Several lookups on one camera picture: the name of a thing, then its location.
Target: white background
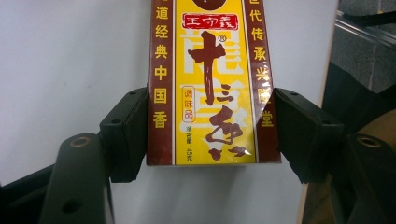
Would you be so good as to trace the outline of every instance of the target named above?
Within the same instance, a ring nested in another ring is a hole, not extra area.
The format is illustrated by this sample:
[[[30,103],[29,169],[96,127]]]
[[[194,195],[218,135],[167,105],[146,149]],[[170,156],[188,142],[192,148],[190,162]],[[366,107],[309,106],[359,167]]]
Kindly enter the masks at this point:
[[[276,87],[321,103],[337,0],[265,0]],[[0,1],[0,182],[53,164],[149,75],[149,0]],[[117,223],[295,223],[283,164],[163,168],[113,185]]]

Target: screw hole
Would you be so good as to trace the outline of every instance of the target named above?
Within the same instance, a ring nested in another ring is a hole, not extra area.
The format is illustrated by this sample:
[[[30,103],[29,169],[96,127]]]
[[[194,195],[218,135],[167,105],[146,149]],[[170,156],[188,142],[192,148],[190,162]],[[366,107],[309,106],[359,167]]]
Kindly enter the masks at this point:
[[[70,143],[70,147],[85,147],[91,142],[91,138],[89,137],[80,137],[76,138]]]
[[[359,136],[358,141],[367,147],[381,147],[381,144],[374,140],[373,138]]]
[[[66,214],[72,214],[77,212],[82,207],[82,205],[82,202],[75,199],[70,199],[69,201],[64,203],[62,211]]]
[[[111,120],[111,123],[114,123],[114,124],[121,123],[121,119],[113,119],[113,120]]]

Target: gray floor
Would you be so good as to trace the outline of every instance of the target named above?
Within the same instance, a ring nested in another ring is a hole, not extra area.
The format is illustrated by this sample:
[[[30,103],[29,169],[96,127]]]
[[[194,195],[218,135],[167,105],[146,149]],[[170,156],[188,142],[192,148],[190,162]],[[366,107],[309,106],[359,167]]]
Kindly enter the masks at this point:
[[[355,16],[396,11],[396,0],[341,0],[339,10]],[[396,35],[396,24],[377,27]],[[396,83],[396,50],[335,28],[331,62],[368,89],[380,92]]]

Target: spice package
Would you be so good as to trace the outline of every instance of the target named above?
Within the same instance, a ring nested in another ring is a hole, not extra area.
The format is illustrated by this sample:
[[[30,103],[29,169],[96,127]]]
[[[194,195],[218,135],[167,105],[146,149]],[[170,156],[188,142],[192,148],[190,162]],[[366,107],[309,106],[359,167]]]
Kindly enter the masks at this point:
[[[152,0],[148,165],[280,162],[262,0]]]

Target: white wall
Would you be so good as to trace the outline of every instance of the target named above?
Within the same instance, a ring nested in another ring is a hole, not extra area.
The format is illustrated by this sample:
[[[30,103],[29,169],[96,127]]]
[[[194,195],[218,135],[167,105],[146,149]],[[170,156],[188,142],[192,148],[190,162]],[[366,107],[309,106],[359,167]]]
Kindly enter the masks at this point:
[[[336,0],[265,0],[276,87],[320,104]],[[146,86],[149,0],[0,3],[0,182],[55,162]],[[302,186],[280,165],[152,168],[113,185],[117,223],[294,223]]]

